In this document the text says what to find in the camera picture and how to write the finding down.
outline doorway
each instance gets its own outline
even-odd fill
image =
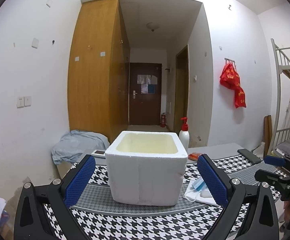
[[[179,134],[183,121],[187,117],[189,94],[189,61],[188,45],[176,55],[176,84],[175,84],[175,111],[174,132]]]
[[[130,63],[129,124],[160,125],[162,64]]]

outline bunk bed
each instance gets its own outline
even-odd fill
[[[276,73],[277,73],[277,106],[276,106],[276,116],[275,123],[272,132],[272,139],[270,141],[269,149],[267,155],[271,154],[273,151],[275,155],[280,156],[280,153],[276,150],[278,145],[281,145],[284,142],[290,141],[290,127],[279,129],[278,130],[278,121],[280,114],[280,96],[281,96],[281,83],[280,83],[280,75],[284,73],[290,79],[290,59],[285,54],[285,50],[290,50],[288,48],[279,48],[274,39],[271,39],[272,48],[275,56],[275,65],[276,65]]]

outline red bottle cap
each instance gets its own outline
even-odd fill
[[[183,117],[181,120],[183,121],[182,131],[188,131],[187,117]]]

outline door handle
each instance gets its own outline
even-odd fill
[[[135,99],[135,97],[136,97],[136,92],[135,92],[135,90],[133,90],[133,99]]]

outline fire extinguisher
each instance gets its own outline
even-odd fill
[[[165,127],[166,125],[166,114],[162,113],[161,115],[161,127]]]

